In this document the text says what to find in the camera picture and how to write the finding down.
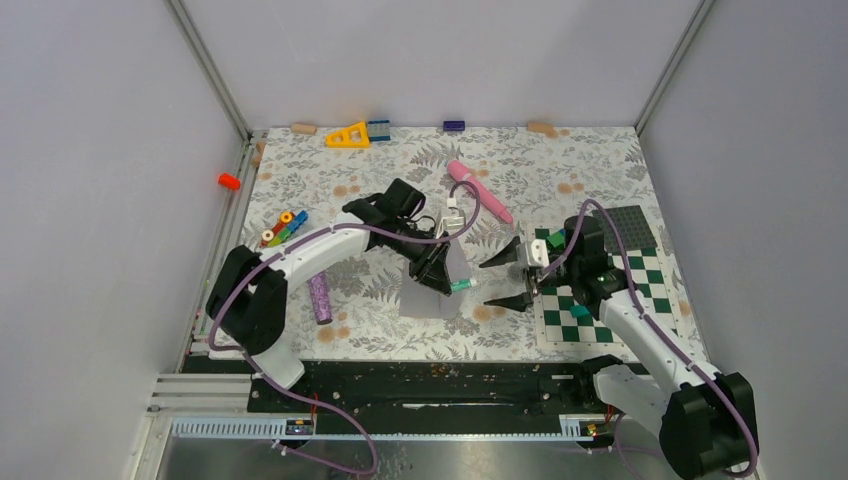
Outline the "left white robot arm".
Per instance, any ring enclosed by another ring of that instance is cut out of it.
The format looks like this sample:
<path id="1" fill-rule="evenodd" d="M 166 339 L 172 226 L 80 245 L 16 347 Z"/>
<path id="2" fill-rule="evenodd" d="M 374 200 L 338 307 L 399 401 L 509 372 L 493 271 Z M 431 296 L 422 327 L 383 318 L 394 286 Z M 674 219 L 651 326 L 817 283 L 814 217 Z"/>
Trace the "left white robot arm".
<path id="1" fill-rule="evenodd" d="M 383 193 L 353 200 L 327 226 L 263 251 L 239 245 L 226 255 L 205 306 L 213 325 L 208 345 L 221 350 L 218 332 L 272 386 L 272 398 L 288 411 L 309 401 L 305 367 L 283 340 L 288 294 L 329 267 L 375 248 L 408 263 L 416 283 L 452 293 L 447 256 L 452 236 L 420 230 L 413 216 L 426 198 L 401 179 Z"/>

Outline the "small green white bottle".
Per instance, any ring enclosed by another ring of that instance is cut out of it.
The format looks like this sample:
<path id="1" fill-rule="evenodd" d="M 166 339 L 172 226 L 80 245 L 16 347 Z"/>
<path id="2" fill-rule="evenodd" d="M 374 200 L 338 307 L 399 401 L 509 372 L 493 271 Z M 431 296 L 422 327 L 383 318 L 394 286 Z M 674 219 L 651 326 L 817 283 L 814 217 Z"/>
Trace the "small green white bottle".
<path id="1" fill-rule="evenodd" d="M 453 282 L 450 287 L 452 292 L 460 292 L 474 288 L 476 285 L 477 281 L 474 278 L 469 278 Z"/>

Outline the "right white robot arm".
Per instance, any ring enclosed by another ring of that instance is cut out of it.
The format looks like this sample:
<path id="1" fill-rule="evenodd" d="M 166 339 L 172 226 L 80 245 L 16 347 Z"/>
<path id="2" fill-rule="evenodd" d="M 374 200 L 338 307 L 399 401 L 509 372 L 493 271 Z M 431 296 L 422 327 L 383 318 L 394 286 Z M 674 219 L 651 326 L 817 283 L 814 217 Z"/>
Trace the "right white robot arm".
<path id="1" fill-rule="evenodd" d="M 629 415 L 657 438 L 682 479 L 730 472 L 739 464 L 755 470 L 759 447 L 750 383 L 738 372 L 723 374 L 696 360 L 679 336 L 653 318 L 629 260 L 617 265 L 606 250 L 598 219 L 570 217 L 564 234 L 558 257 L 545 240 L 516 236 L 483 262 L 485 268 L 516 263 L 526 282 L 524 292 L 491 305 L 524 311 L 543 289 L 569 287 L 575 303 L 621 339 L 651 376 L 639 377 L 611 355 L 587 360 L 573 386 L 579 407 L 597 412 L 610 405 Z"/>

